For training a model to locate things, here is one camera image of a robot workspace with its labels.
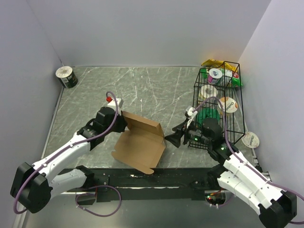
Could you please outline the brown cardboard box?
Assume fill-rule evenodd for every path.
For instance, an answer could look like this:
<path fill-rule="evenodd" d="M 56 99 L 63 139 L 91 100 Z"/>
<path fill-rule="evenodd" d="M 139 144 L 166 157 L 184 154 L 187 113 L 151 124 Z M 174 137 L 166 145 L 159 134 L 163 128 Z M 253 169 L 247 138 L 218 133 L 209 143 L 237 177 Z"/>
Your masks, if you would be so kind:
<path fill-rule="evenodd" d="M 112 157 L 144 174 L 153 174 L 166 149 L 161 124 L 126 111 L 123 116 L 128 129 L 120 135 Z"/>

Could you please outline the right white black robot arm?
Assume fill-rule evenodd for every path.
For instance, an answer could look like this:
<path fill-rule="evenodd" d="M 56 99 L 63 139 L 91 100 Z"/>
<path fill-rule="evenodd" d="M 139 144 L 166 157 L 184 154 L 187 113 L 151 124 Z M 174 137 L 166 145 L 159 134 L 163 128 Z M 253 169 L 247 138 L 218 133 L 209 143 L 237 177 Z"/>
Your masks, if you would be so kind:
<path fill-rule="evenodd" d="M 224 188 L 249 205 L 266 228 L 284 228 L 297 215 L 297 196 L 276 186 L 227 141 L 217 119 L 206 118 L 201 126 L 187 120 L 165 137 L 175 147 L 188 140 L 207 145 L 207 152 L 218 162 L 208 176 L 212 189 Z"/>

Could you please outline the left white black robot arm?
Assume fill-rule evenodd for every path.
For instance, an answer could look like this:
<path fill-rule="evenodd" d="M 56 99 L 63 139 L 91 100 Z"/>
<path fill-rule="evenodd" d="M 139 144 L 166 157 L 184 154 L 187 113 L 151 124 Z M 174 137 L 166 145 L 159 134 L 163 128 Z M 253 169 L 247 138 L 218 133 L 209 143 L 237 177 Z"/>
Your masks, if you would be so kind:
<path fill-rule="evenodd" d="M 111 133 L 124 132 L 127 123 L 119 107 L 102 107 L 84 127 L 80 128 L 65 145 L 44 159 L 30 165 L 22 163 L 16 170 L 10 190 L 15 199 L 13 211 L 22 214 L 17 204 L 25 210 L 37 213 L 48 202 L 62 192 L 81 188 L 93 188 L 95 174 L 85 166 L 77 166 L 72 171 L 61 171 L 74 159 L 92 151 Z"/>

